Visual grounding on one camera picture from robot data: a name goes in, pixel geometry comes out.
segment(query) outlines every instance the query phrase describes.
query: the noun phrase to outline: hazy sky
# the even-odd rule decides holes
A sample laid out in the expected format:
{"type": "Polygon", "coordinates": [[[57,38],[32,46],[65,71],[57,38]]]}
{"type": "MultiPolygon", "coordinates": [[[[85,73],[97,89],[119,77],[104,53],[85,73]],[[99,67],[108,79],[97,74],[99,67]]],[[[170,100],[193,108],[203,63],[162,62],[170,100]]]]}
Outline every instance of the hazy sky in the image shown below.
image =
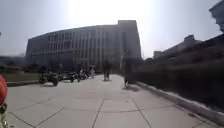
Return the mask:
{"type": "Polygon", "coordinates": [[[0,55],[25,52],[27,40],[60,29],[137,20],[142,55],[194,34],[221,34],[208,11],[220,0],[0,0],[0,55]]]}

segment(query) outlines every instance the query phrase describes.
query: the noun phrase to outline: ground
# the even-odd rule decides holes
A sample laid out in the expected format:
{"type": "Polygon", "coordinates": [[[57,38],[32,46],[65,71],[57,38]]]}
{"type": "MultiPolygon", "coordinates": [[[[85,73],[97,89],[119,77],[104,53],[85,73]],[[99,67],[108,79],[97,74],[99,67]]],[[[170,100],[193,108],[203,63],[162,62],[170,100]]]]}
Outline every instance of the ground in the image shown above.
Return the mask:
{"type": "Polygon", "coordinates": [[[80,83],[9,88],[8,122],[15,128],[215,128],[175,103],[112,75],[80,83]]]}

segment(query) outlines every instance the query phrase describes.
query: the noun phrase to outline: building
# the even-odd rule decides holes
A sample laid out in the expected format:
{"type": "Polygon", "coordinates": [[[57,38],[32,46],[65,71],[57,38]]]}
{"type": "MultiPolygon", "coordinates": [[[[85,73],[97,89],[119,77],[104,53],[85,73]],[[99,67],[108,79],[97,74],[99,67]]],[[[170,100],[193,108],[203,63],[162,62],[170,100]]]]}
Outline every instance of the building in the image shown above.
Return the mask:
{"type": "Polygon", "coordinates": [[[179,52],[185,48],[189,48],[195,44],[201,43],[202,41],[199,40],[195,40],[194,35],[189,35],[187,37],[184,38],[184,41],[182,41],[181,43],[166,49],[164,51],[155,51],[154,52],[154,56],[153,58],[158,58],[158,57],[162,57],[162,56],[166,56],[166,55],[170,55],[172,53],[176,53],[179,52]]]}
{"type": "Polygon", "coordinates": [[[71,69],[96,65],[104,60],[119,65],[128,50],[132,58],[141,58],[140,39],[135,20],[119,20],[116,25],[80,27],[46,33],[28,40],[26,64],[60,65],[71,69]]]}
{"type": "Polygon", "coordinates": [[[220,26],[220,30],[224,32],[224,1],[221,0],[209,10],[216,20],[216,24],[220,26]]]}

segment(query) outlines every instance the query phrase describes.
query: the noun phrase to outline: paving tile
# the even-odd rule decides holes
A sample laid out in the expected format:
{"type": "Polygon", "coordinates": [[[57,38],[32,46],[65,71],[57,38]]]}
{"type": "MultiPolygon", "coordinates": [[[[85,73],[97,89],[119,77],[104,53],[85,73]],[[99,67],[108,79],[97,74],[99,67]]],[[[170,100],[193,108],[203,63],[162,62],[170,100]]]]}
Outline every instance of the paving tile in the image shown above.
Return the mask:
{"type": "Polygon", "coordinates": [[[103,99],[102,92],[78,92],[75,94],[76,99],[103,99]]]}
{"type": "Polygon", "coordinates": [[[7,114],[7,122],[9,125],[9,128],[32,128],[30,125],[20,121],[16,117],[14,117],[11,114],[7,114]]]}
{"type": "Polygon", "coordinates": [[[62,110],[37,128],[91,128],[97,112],[62,110]]]}
{"type": "Polygon", "coordinates": [[[36,101],[36,102],[43,102],[43,101],[54,98],[54,95],[46,93],[46,94],[31,95],[31,96],[26,97],[26,98],[31,99],[31,100],[36,101]]]}
{"type": "Polygon", "coordinates": [[[104,100],[100,111],[121,112],[138,110],[131,99],[128,100],[104,100]]]}
{"type": "Polygon", "coordinates": [[[14,112],[16,110],[22,109],[24,107],[28,107],[31,105],[36,104],[37,102],[29,100],[25,97],[7,97],[6,103],[8,104],[8,111],[9,112],[14,112]]]}
{"type": "Polygon", "coordinates": [[[104,95],[105,100],[127,100],[129,96],[125,92],[106,92],[104,95]]]}
{"type": "Polygon", "coordinates": [[[152,128],[192,128],[200,123],[196,118],[174,107],[142,110],[142,113],[152,128]]]}
{"type": "Polygon", "coordinates": [[[36,104],[34,106],[16,111],[14,114],[32,126],[36,126],[38,123],[52,116],[60,109],[61,108],[49,107],[43,104],[36,104]]]}
{"type": "Polygon", "coordinates": [[[103,100],[97,100],[97,99],[54,98],[43,103],[53,105],[53,106],[58,106],[58,107],[70,108],[70,109],[98,111],[100,109],[102,102],[103,100]]]}
{"type": "Polygon", "coordinates": [[[163,98],[154,97],[153,98],[133,98],[134,102],[139,109],[157,109],[161,107],[174,105],[173,102],[165,100],[163,98]]]}
{"type": "Polygon", "coordinates": [[[149,91],[141,91],[141,92],[128,92],[129,96],[134,99],[153,99],[158,98],[158,96],[150,93],[149,91]]]}
{"type": "Polygon", "coordinates": [[[150,128],[139,111],[122,113],[100,112],[94,128],[150,128]]]}

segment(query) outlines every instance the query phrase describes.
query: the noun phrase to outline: orange object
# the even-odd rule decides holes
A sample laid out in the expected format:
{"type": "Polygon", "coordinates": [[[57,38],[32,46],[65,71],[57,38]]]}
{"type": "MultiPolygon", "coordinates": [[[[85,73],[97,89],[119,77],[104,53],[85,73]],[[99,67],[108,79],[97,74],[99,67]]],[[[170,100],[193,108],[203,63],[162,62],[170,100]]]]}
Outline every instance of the orange object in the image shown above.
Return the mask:
{"type": "Polygon", "coordinates": [[[0,105],[5,102],[6,96],[8,93],[8,87],[5,82],[5,79],[0,75],[0,105]]]}

